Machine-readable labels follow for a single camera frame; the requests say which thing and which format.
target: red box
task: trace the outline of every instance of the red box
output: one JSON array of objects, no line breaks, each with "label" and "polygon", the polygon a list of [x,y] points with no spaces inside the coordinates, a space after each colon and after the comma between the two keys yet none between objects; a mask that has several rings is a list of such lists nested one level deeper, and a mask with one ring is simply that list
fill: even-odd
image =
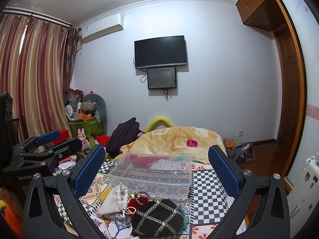
[{"label": "red box", "polygon": [[56,146],[57,144],[63,142],[64,140],[70,137],[69,131],[67,129],[58,129],[58,131],[61,135],[59,139],[52,141],[53,146]]}]

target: clear plastic box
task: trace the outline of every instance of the clear plastic box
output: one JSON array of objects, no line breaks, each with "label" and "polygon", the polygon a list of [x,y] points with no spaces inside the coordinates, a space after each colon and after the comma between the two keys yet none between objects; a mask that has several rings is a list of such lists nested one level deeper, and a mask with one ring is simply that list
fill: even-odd
[{"label": "clear plastic box", "polygon": [[128,153],[108,174],[113,187],[145,191],[154,198],[186,199],[191,184],[190,156]]}]

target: dark jacket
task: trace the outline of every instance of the dark jacket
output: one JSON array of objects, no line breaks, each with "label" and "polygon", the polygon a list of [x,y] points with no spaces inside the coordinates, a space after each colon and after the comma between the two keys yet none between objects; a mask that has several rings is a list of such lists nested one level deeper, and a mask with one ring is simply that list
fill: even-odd
[{"label": "dark jacket", "polygon": [[106,152],[115,158],[120,154],[121,146],[135,141],[140,132],[139,123],[136,122],[136,118],[131,118],[124,123],[120,123],[106,143]]}]

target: small fan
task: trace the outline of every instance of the small fan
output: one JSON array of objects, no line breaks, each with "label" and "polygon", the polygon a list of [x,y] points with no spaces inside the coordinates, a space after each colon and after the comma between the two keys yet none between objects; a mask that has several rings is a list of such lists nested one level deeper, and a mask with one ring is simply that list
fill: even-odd
[{"label": "small fan", "polygon": [[73,108],[70,104],[65,106],[65,112],[66,112],[66,115],[68,115],[69,119],[71,119],[73,115]]}]

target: bed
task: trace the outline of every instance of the bed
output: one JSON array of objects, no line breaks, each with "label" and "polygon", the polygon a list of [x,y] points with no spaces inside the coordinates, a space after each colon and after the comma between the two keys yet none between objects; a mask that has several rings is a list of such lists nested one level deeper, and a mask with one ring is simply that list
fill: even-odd
[{"label": "bed", "polygon": [[[87,194],[79,200],[100,231],[109,239],[133,239],[130,235],[131,226],[96,216],[101,202],[100,194],[112,187],[108,173],[122,159],[124,154],[157,154],[157,155],[190,155],[192,160],[192,186],[188,199],[173,201],[180,204],[189,216],[191,223],[185,230],[170,239],[206,239],[214,230],[228,209],[234,198],[227,196],[208,161],[208,148],[219,145],[225,152],[221,136],[214,131],[196,127],[170,127],[148,132],[129,145],[121,147],[121,154],[112,162],[104,162],[90,186]],[[67,229],[75,233],[67,213],[58,203],[58,211]],[[246,230],[245,221],[237,231],[240,234]]]}]

